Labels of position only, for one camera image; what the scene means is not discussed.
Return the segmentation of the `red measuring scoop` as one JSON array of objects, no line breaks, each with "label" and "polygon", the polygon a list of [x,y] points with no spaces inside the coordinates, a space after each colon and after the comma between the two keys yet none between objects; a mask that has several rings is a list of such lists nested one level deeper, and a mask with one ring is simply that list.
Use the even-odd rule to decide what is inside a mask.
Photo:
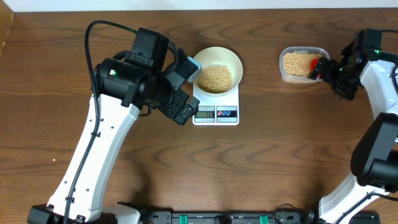
[{"label": "red measuring scoop", "polygon": [[319,59],[320,58],[316,58],[311,61],[310,73],[308,74],[309,79],[316,80],[317,78],[319,78],[321,76],[321,70],[320,70],[320,66],[318,64]]}]

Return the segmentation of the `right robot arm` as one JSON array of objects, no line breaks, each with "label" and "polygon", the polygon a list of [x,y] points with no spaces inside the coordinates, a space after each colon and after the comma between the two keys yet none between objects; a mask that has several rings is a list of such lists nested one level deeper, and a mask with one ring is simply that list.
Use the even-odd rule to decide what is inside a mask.
[{"label": "right robot arm", "polygon": [[342,48],[339,62],[322,57],[312,63],[308,78],[320,79],[334,94],[353,100],[363,87],[374,121],[355,147],[350,173],[320,199],[314,223],[350,223],[377,198],[396,201],[397,192],[397,54],[381,48],[384,31],[362,29]]}]

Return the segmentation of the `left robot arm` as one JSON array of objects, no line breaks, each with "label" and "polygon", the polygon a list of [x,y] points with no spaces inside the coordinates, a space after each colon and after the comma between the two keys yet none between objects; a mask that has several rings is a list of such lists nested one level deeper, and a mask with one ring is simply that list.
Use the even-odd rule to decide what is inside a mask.
[{"label": "left robot arm", "polygon": [[198,111],[182,85],[199,76],[201,65],[153,30],[136,30],[131,49],[88,69],[93,94],[85,127],[60,185],[46,204],[31,208],[29,223],[138,223],[137,209],[103,203],[124,138],[143,107],[179,125]]}]

